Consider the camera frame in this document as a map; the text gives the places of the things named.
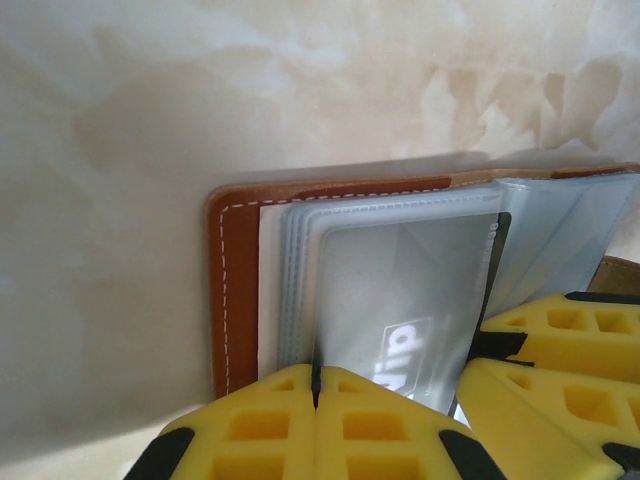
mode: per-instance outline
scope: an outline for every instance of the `leather cover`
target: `leather cover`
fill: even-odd
[[[591,280],[589,291],[640,295],[640,265],[621,258],[604,257]]]
[[[214,398],[258,378],[260,207],[328,198],[417,193],[486,183],[502,177],[556,179],[627,171],[640,172],[640,165],[474,170],[432,176],[234,185],[216,190],[209,197],[206,209]]]

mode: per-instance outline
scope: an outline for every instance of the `card holder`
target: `card holder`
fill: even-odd
[[[488,317],[552,293],[586,289],[638,175],[497,183],[506,188],[504,209],[512,221]]]
[[[286,217],[282,281],[288,292],[280,319],[280,368],[309,362],[316,332],[327,365],[374,380],[377,375],[378,383],[401,377],[383,378],[382,367],[408,358],[386,358],[379,348],[385,332],[413,329],[414,346],[422,345],[413,350],[426,355],[424,350],[434,351],[429,342],[437,330],[448,335],[464,324],[468,347],[484,295],[489,261],[484,252],[501,204],[502,189],[471,187],[294,207]],[[424,290],[427,283],[431,287]],[[457,307],[442,308],[445,299]],[[458,333],[453,337],[464,344],[464,332]],[[344,342],[351,348],[342,348]],[[466,351],[458,355],[465,356]],[[422,362],[417,357],[415,362],[406,365],[416,370],[415,378],[403,382],[415,383],[407,395],[415,387],[426,391],[423,384],[438,376],[432,372],[425,379]]]
[[[498,169],[218,189],[209,197],[206,211],[214,396],[224,396],[258,376],[258,234],[262,206],[442,190],[501,177],[565,178],[625,171],[639,171],[639,168],[636,164],[617,164],[555,170]]]

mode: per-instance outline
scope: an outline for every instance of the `square hole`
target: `square hole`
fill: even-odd
[[[402,420],[390,412],[349,412],[342,419],[346,440],[406,440]]]
[[[415,457],[348,457],[349,480],[424,480]]]
[[[636,427],[640,430],[640,397],[630,398],[629,407],[631,408],[633,418],[636,420]]]
[[[284,439],[289,435],[289,413],[271,410],[247,410],[237,414],[227,438],[229,440]]]
[[[524,327],[526,324],[527,319],[525,317],[512,318],[507,322],[507,325],[511,325],[512,327]]]
[[[531,377],[529,377],[529,375],[526,375],[524,373],[508,373],[507,377],[509,377],[509,380],[518,385],[520,388],[531,390]]]
[[[284,457],[220,457],[214,461],[212,480],[282,480]]]
[[[273,390],[276,392],[286,392],[286,391],[293,390],[293,387],[294,387],[293,380],[289,378],[277,384],[275,387],[273,387]]]
[[[564,403],[576,417],[589,422],[617,425],[611,396],[604,390],[572,386],[564,389]]]
[[[586,330],[587,326],[580,310],[549,310],[547,322],[553,328],[563,330]]]
[[[601,332],[631,333],[631,325],[619,312],[596,312],[596,322]]]
[[[338,383],[338,391],[342,393],[361,393],[362,388],[347,382]]]

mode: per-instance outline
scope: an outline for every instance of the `black rubber strip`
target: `black rubber strip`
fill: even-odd
[[[535,367],[536,362],[525,362],[523,360],[503,360],[506,363],[513,363],[514,365],[520,365],[521,367]]]
[[[506,360],[511,355],[516,355],[527,339],[524,332],[483,332],[480,331],[469,350],[467,361],[474,358],[492,358],[494,360]]]
[[[318,408],[320,392],[322,391],[322,351],[319,345],[313,348],[311,360],[311,394],[313,395],[313,407]]]
[[[480,442],[454,430],[438,434],[462,480],[506,480]]]
[[[617,293],[571,292],[564,296],[574,302],[620,303],[623,305],[640,305],[638,295],[620,295]]]
[[[624,475],[618,480],[640,480],[640,448],[621,443],[606,443],[602,451],[624,469]]]
[[[496,230],[496,236],[493,239],[493,247],[491,248],[491,257],[489,258],[489,271],[487,272],[487,283],[484,289],[484,299],[482,300],[482,308],[480,309],[480,316],[478,319],[477,328],[480,327],[480,323],[484,319],[484,312],[489,304],[489,296],[493,283],[498,274],[498,267],[500,266],[500,259],[504,252],[504,246],[507,243],[507,237],[509,235],[509,228],[511,228],[511,214],[509,212],[500,212],[498,214],[498,229]]]
[[[124,480],[170,480],[196,432],[177,428],[154,439]]]

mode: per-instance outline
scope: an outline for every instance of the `white marble surface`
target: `white marble surface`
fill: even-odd
[[[0,463],[208,399],[215,186],[636,160],[639,48],[633,0],[3,0]]]

